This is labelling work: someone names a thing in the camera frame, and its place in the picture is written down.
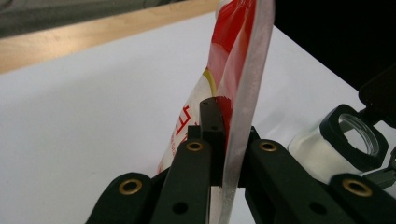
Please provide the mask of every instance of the snack package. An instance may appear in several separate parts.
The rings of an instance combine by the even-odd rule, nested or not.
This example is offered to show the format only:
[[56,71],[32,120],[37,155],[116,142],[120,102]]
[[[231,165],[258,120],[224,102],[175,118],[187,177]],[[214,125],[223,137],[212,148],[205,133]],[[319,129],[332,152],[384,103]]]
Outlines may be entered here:
[[275,5],[273,0],[225,0],[217,15],[207,67],[181,110],[159,172],[171,165],[178,145],[187,139],[188,126],[199,124],[199,103],[216,96],[227,136],[219,222],[228,223],[262,82]]

